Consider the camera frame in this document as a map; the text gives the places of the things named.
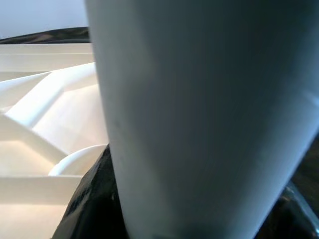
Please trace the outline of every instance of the white plastic structure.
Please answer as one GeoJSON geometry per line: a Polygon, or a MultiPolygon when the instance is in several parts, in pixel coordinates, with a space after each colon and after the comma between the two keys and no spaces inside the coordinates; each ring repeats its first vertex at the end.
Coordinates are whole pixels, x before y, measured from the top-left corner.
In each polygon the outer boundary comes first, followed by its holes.
{"type": "Polygon", "coordinates": [[[107,143],[90,44],[0,45],[1,239],[50,238],[107,143]]]}

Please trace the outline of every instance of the white plastic tube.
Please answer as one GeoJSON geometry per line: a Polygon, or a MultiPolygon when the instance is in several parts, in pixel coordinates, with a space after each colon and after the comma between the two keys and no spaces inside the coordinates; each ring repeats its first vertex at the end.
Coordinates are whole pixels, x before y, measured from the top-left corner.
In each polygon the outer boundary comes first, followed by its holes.
{"type": "Polygon", "coordinates": [[[251,239],[319,124],[319,3],[88,0],[131,239],[251,239]]]}

